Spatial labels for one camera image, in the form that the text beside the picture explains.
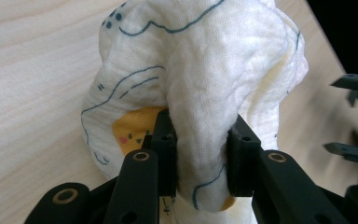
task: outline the light wood surface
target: light wood surface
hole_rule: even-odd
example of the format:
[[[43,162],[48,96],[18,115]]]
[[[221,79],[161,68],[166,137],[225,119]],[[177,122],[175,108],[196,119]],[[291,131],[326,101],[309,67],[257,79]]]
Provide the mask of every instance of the light wood surface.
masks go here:
[[[98,69],[98,31],[121,0],[0,0],[0,223],[23,223],[65,182],[94,189],[105,179],[82,139],[80,107]],[[305,1],[278,6],[306,38],[310,71],[284,100],[280,149],[316,184],[343,194],[358,165],[323,149],[349,141],[358,106],[329,85],[344,74]]]

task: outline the white cloth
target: white cloth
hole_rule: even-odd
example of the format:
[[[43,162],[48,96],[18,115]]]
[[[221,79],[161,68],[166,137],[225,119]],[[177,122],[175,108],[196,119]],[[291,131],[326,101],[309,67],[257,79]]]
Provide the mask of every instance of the white cloth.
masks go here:
[[[264,149],[277,149],[279,103],[308,71],[302,34],[269,0],[130,0],[103,22],[100,52],[103,67],[81,115],[92,157],[118,175],[123,155],[140,148],[168,107],[178,192],[200,210],[176,215],[192,214],[194,223],[215,223],[201,211],[232,204],[225,142],[237,114]]]

